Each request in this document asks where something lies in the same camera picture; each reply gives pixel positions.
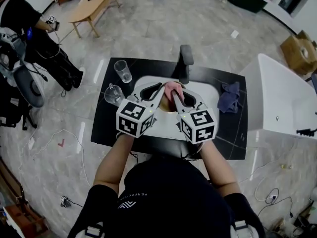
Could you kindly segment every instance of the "dark blue towel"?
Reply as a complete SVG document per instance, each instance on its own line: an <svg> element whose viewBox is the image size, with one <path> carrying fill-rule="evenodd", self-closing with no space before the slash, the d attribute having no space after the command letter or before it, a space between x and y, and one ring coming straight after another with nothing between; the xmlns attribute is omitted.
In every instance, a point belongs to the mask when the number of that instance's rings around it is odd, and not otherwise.
<svg viewBox="0 0 317 238"><path fill-rule="evenodd" d="M231 85L223 84L222 88L225 92L220 96L218 100L218 108L223 113L237 113L238 112L238 100L240 83L234 82Z"/></svg>

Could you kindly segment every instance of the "wooden coffee table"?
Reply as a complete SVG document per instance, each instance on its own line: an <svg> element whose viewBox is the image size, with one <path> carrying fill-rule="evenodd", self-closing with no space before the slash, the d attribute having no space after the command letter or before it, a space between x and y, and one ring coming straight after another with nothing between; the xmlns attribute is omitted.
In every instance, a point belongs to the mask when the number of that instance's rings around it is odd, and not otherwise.
<svg viewBox="0 0 317 238"><path fill-rule="evenodd" d="M97 17L99 12L109 3L110 0L82 0L78 6L71 12L69 16L69 23L72 23L79 38L81 38L76 23L87 21L96 36L99 37L92 21Z"/></svg>

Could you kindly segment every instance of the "white sink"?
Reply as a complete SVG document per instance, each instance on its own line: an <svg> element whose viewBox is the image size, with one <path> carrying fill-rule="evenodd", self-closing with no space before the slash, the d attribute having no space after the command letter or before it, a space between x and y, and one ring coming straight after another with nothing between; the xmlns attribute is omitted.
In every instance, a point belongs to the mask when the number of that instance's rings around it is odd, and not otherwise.
<svg viewBox="0 0 317 238"><path fill-rule="evenodd" d="M166 78L166 77L155 77L155 76L144 76L141 77L135 84L135 87L138 87L143 84L151 83L151 82L161 82L166 83L169 81L177 81L175 78ZM187 85L185 85L186 89L191 90L197 94L199 94L203 101L205 102L208 108L212 108L214 115L216 117L216 121L219 121L219 109L217 108L217 103L219 100L218 91L211 85L205 83L199 83L194 81L189 81ZM170 139L178 139L178 140L186 140L185 136L182 132L179 131L176 124L178 123L176 119L177 112L165 112L160 108L156 111L157 121L154 125L149 128L144 135L154 136L154 137L162 137L162 138L170 138Z"/></svg>
<svg viewBox="0 0 317 238"><path fill-rule="evenodd" d="M317 128L316 92L293 71L259 54L240 74L246 78L249 131L303 137L296 130Z"/></svg>

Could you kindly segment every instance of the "drinking glass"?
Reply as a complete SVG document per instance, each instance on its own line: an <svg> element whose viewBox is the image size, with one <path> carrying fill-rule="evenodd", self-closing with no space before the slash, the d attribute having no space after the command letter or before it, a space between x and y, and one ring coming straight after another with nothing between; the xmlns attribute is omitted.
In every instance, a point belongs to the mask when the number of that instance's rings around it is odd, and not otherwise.
<svg viewBox="0 0 317 238"><path fill-rule="evenodd" d="M124 94L120 87L109 84L109 87L105 91L105 100L108 103L119 107L124 98Z"/></svg>
<svg viewBox="0 0 317 238"><path fill-rule="evenodd" d="M132 75L125 60L119 60L114 64L114 70L124 83L132 80Z"/></svg>

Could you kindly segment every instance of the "gray marble floor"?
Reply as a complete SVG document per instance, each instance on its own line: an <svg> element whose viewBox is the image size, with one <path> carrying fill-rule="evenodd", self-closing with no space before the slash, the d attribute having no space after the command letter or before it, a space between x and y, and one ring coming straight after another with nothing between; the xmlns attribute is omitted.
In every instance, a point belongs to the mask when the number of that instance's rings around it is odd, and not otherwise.
<svg viewBox="0 0 317 238"><path fill-rule="evenodd" d="M59 198L68 196L83 204L89 185L86 182L82 152L76 138L62 129L73 132L85 150L85 170L92 183L98 164L109 147L90 142L99 91L110 57L146 58L176 61L181 44L190 44L195 64L239 73L258 53L285 63L279 45L289 31L264 12L253 14L222 0L119 0L112 2L95 20L100 38L96 38L86 23L78 26L79 39L68 14L78 4L72 0L62 6L54 5L48 14L61 21L58 32L62 48L77 67L87 73L81 87L60 96L62 88L48 75L44 84L46 105L34 110L39 128L22 131L0 128L1 156L21 180L26 198L47 218L49 227L60 237L66 237L81 208L65 209ZM230 34L239 35L232 39ZM35 143L29 149L27 141L33 135ZM234 168L243 193L256 213L265 206L262 200L274 187L280 197L292 196L294 216L308 203L317 183L317 144L308 139L248 135L245 160L229 161ZM64 146L58 146L64 139ZM135 165L130 156L124 175ZM292 165L284 170L282 164ZM201 161L193 163L204 175ZM257 190L257 201L254 194ZM260 215L268 228L279 218L289 221L290 201L266 208Z"/></svg>

